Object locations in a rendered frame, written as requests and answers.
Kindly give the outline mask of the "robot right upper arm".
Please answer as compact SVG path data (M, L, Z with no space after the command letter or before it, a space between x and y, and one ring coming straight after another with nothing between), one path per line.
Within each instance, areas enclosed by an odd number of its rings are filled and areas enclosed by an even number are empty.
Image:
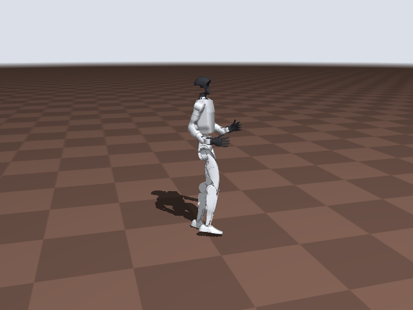
M204 111L205 105L206 105L206 104L205 104L204 102L202 102L202 101L198 101L198 102L196 102L196 103L194 104L193 113L192 113L192 115L191 115L191 118L190 118L190 122L189 122L189 124L188 124L188 127L189 127L190 125L193 125L193 126L195 127L195 129L198 130L198 127L197 127L197 125L196 125L196 122L198 121L198 119L199 119L202 111Z

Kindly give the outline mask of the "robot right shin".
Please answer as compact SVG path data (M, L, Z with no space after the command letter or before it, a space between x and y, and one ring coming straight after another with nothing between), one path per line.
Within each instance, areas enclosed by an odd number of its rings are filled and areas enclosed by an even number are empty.
M206 226L212 221L213 218L213 213L215 212L216 205L217 205L217 199L218 199L218 194L216 195L216 188L214 186L209 186L207 189L207 197L206 197L206 204L205 204L205 210L206 210ZM208 225L207 227L211 227L211 225Z

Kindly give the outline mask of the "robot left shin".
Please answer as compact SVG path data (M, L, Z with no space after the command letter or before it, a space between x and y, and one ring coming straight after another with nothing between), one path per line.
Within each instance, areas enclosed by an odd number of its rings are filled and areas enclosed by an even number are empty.
M197 223L201 223L203 221L203 217L205 215L205 204L206 204L206 196L207 193L199 193L198 194L198 214L197 214ZM201 220L202 219L202 220Z

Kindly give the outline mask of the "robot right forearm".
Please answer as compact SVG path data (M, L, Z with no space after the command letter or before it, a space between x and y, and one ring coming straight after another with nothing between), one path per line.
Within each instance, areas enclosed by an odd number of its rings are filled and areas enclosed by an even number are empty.
M190 125L188 127L188 130L191 133L191 135L200 142L200 144L210 144L210 139L206 139L206 137L204 137L204 135L202 135L202 133L200 133L199 130L196 130L193 125Z

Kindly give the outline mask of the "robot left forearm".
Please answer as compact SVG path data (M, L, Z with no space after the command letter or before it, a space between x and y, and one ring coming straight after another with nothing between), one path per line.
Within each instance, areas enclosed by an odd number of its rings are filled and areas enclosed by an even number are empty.
M214 129L214 132L218 132L218 133L221 133L221 134L226 134L227 132L229 132L229 129L228 129L228 127L227 128L223 128L223 127L221 127L221 126L219 126L218 124L216 124L215 123L215 129Z

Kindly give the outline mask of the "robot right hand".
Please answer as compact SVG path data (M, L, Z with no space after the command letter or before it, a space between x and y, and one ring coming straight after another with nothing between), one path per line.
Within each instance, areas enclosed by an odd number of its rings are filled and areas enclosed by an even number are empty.
M222 142L228 142L228 141L230 141L230 140L225 140L225 139L228 139L229 137L227 137L227 138L220 138L221 136L224 136L225 134L221 134L221 135L219 135L218 137L215 137L215 138L206 138L206 139L210 139L210 144L209 145L216 145L216 146L218 146L218 147L228 147L228 144L229 143L222 143ZM221 145L222 144L222 145Z

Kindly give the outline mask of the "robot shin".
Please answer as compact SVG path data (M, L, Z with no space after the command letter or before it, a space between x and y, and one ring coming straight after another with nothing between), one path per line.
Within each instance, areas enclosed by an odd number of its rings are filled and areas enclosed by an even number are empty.
M216 188L214 186L209 186L207 189L207 197L206 197L206 204L205 204L205 210L206 210L206 226L212 221L213 218L213 213L215 212L216 205L217 205L217 199L218 199L218 194L216 195ZM207 227L211 227L211 225L208 225Z
M201 223L203 221L203 217L205 215L205 204L206 204L206 196L207 193L199 193L198 194L198 214L197 214L197 223ZM202 219L202 220L201 220Z

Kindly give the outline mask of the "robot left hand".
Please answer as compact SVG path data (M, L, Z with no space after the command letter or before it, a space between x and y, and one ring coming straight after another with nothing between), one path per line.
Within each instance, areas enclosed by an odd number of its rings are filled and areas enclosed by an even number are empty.
M242 129L239 129L239 128L241 128L241 127L239 127L241 124L238 124L238 123L240 123L240 121L238 121L237 123L235 123L235 122L236 122L236 119L234 120L233 124L227 126L228 129L229 129L229 132L227 132L227 133L242 130ZM225 128L227 128L227 127L225 127Z

